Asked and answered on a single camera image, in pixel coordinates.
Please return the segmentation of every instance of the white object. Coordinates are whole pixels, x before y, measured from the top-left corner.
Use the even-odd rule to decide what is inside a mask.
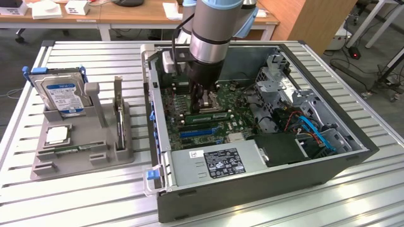
[[[344,23],[340,26],[340,29],[336,31],[333,39],[331,40],[331,43],[325,50],[328,51],[336,51],[340,50],[344,47],[344,44],[347,43],[347,39],[349,40],[352,33],[344,29]]]
[[[31,4],[31,8],[32,19],[48,19],[63,17],[60,5],[52,1],[39,1]]]
[[[25,2],[23,1],[23,4],[19,8],[12,7],[0,7],[0,15],[5,16],[24,16],[27,12],[28,6]]]
[[[68,14],[85,15],[89,10],[89,5],[84,0],[69,0],[64,8]]]
[[[47,142],[49,144],[61,143],[68,137],[68,127],[53,127],[48,130]]]
[[[163,2],[163,8],[164,8],[164,12],[165,12],[165,17],[169,20],[181,20],[183,19],[183,14],[179,13],[175,3]]]
[[[359,37],[361,36],[363,32],[365,31],[369,23],[372,22],[372,19],[375,18],[375,16],[377,15],[380,9],[383,8],[385,3],[392,3],[392,4],[397,4],[397,2],[395,0],[379,0],[377,5],[375,6],[372,12],[369,13],[364,23],[361,24],[361,26],[359,27],[357,31],[355,32],[347,47],[349,48],[356,40],[359,39]],[[395,18],[399,16],[400,12],[404,9],[404,5],[397,6],[397,8],[395,9],[393,13],[391,14],[389,18],[387,19],[387,21],[384,22],[383,26],[380,27],[377,33],[373,35],[372,39],[369,40],[368,44],[365,45],[367,48],[371,48],[373,43],[376,42],[376,40],[379,39],[381,33],[385,31],[387,27],[391,25],[392,21],[395,20]]]
[[[268,10],[265,10],[265,9],[259,9],[259,12],[257,12],[257,16],[256,16],[256,17],[267,18],[267,12],[268,12]]]

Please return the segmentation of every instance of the floor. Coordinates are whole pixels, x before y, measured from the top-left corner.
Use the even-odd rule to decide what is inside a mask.
[[[363,13],[363,16],[359,20],[359,23],[364,21],[367,13]],[[381,23],[373,26],[369,29],[369,32],[364,35],[359,49],[361,51],[360,60],[349,60],[352,64],[359,66],[363,71],[376,72],[377,64],[385,65],[389,62],[389,59],[396,55],[397,51],[404,46],[404,34],[399,33],[393,29],[388,28],[377,42],[375,43],[371,49],[367,49],[364,45],[371,39],[372,34],[376,33]],[[353,33],[357,26],[353,26],[352,20],[348,20],[348,30]],[[61,30],[56,29],[27,29],[23,36],[25,38],[25,44],[17,44],[15,42],[15,32],[16,29],[3,29],[0,30],[0,68],[3,69],[1,73],[1,83],[0,83],[0,139],[3,137],[9,118],[17,103],[17,99],[11,99],[7,96],[3,96],[9,90],[21,88],[24,86],[25,80],[21,74],[23,66],[31,66],[33,64],[37,51],[40,49],[40,44],[43,40],[59,40],[59,41],[91,41],[100,40],[99,31],[95,29],[72,29],[69,30],[71,35],[64,36]],[[148,30],[131,30],[128,32],[120,31],[123,37],[116,37],[119,34],[115,31],[111,31],[112,40],[145,40],[149,35]],[[169,31],[165,31],[164,39],[169,39]],[[337,52],[325,52],[332,57],[323,55],[325,62],[329,62],[332,58],[345,59],[345,56],[341,51]],[[357,83],[352,78],[345,74],[337,71],[339,75],[351,85],[357,93],[365,91],[364,86]],[[371,86],[372,81],[376,78],[376,73],[373,74],[361,74],[368,78],[368,86]],[[368,104],[380,114],[388,124],[404,136],[404,114],[401,111],[404,109],[404,101],[399,100],[395,103],[389,102],[389,96],[392,93],[387,90],[379,91],[369,99],[367,99]]]

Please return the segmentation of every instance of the blue latch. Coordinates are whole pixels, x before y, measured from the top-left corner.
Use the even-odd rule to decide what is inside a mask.
[[[31,86],[33,86],[33,83],[31,82],[31,79],[29,79],[29,67],[28,66],[23,67],[23,76],[24,76],[25,80],[31,83]]]
[[[156,179],[159,179],[159,178],[160,178],[159,169],[147,171],[145,179],[147,179],[148,181],[149,181],[149,180],[156,180]]]
[[[32,74],[47,74],[48,73],[48,68],[47,67],[33,68],[31,73]]]
[[[152,113],[151,113],[149,120],[151,120],[151,121],[155,120],[155,111],[152,111]]]

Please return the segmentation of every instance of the metal workbench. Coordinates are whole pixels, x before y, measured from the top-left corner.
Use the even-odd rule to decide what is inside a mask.
[[[312,50],[285,42],[380,151],[324,185],[283,194],[179,222],[157,222],[155,197],[143,194],[143,170],[151,166],[143,98],[140,45],[145,42],[56,42],[41,47],[35,67],[83,64],[100,82],[100,99],[112,102],[113,77],[123,76],[131,104],[135,162],[55,180],[29,180],[43,101],[25,84],[0,144],[0,225],[36,226],[377,226],[404,225],[403,138],[372,111]],[[300,87],[308,87],[292,69]]]

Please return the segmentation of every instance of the gray parts tray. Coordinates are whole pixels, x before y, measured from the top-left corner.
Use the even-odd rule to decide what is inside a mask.
[[[104,104],[101,108],[107,122],[105,127],[100,125],[93,106],[85,107],[85,116],[65,118],[61,121],[49,122],[47,118],[55,120],[57,114],[53,114],[52,111],[44,111],[47,117],[36,147],[31,172],[32,180],[67,176],[133,161],[129,104],[124,103],[124,135],[127,138],[124,150],[116,150],[119,136],[113,105]],[[59,143],[59,146],[53,145],[52,148],[48,148],[45,145],[48,129],[59,126],[69,128],[68,137],[63,143]]]

